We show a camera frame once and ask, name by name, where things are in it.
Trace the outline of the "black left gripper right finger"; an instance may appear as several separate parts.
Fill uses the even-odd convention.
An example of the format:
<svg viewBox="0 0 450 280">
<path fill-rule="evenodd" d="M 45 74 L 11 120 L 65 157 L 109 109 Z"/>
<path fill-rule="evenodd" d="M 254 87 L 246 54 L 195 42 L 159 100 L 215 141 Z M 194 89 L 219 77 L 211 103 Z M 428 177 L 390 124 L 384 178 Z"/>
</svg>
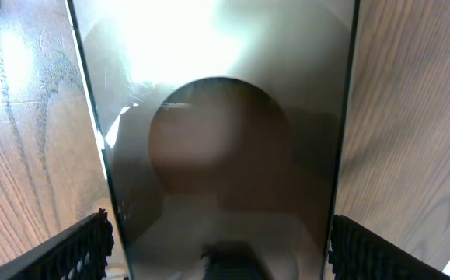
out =
<svg viewBox="0 0 450 280">
<path fill-rule="evenodd" d="M 334 215 L 328 263 L 335 280 L 450 280 L 343 215 Z"/>
</svg>

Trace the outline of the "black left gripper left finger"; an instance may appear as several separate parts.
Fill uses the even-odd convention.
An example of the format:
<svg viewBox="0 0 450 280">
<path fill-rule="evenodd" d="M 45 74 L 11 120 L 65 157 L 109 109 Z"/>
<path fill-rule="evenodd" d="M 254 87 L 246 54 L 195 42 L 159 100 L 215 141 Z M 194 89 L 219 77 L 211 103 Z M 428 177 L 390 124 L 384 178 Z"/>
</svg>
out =
<svg viewBox="0 0 450 280">
<path fill-rule="evenodd" d="M 113 245 L 113 226 L 100 209 L 2 265 L 0 280 L 101 280 Z"/>
</svg>

